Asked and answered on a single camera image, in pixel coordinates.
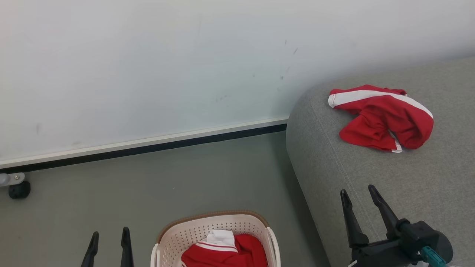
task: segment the basket rim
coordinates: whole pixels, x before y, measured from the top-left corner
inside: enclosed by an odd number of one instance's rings
[[[165,226],[165,228],[163,228],[163,230],[160,232],[160,235],[158,235],[157,244],[160,244],[160,241],[163,238],[163,236],[165,235],[165,233],[170,228],[172,228],[173,226],[175,226],[177,224],[181,224],[181,223],[196,220],[196,219],[204,219],[204,218],[208,218],[208,217],[223,216],[223,215],[250,215],[250,216],[253,216],[253,217],[256,217],[257,219],[259,219],[259,221],[261,221],[266,228],[269,227],[268,222],[266,221],[266,219],[264,219],[264,217],[262,217],[262,215],[260,215],[257,212],[250,211],[250,210],[226,210],[226,211],[209,212],[209,213],[204,213],[204,214],[200,214],[200,215],[184,217],[182,219],[179,219],[179,220],[176,220],[176,221],[173,221],[173,222],[169,223],[167,226]]]

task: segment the caster wheel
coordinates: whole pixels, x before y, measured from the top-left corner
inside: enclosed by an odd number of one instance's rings
[[[10,185],[8,188],[8,195],[11,199],[24,199],[29,195],[31,190],[30,183],[27,181],[23,181],[19,184]]]

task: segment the floor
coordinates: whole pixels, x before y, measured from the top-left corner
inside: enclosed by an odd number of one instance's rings
[[[27,179],[32,191],[24,200],[0,188],[2,266],[79,266],[94,231],[95,266],[119,266],[128,226],[135,266],[144,267],[173,220],[253,210],[274,230],[283,267],[329,267],[285,132],[36,171]]]

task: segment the laundry basket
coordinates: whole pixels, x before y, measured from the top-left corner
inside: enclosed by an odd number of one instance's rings
[[[280,267],[276,236],[266,220],[252,211],[223,211],[188,217],[165,227],[153,247],[150,267],[176,267],[181,253],[200,242],[213,229],[250,234],[262,243],[268,267]]]

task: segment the robotic arm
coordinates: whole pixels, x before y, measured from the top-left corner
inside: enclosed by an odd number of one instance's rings
[[[410,223],[407,219],[398,219],[374,185],[369,185],[368,190],[380,210],[388,239],[369,242],[356,220],[346,190],[341,190],[348,243],[352,248],[349,267],[405,267],[419,261],[432,267],[445,267],[452,260],[452,245],[444,234],[424,221]]]
[[[130,239],[130,231],[127,227],[124,227],[122,230],[122,260],[120,263],[121,267],[133,267],[133,256],[132,256],[132,242]],[[92,234],[91,242],[86,250],[86,255],[84,256],[83,263],[81,267],[94,267],[94,257],[97,254],[97,249],[99,247],[99,233],[94,232]]]

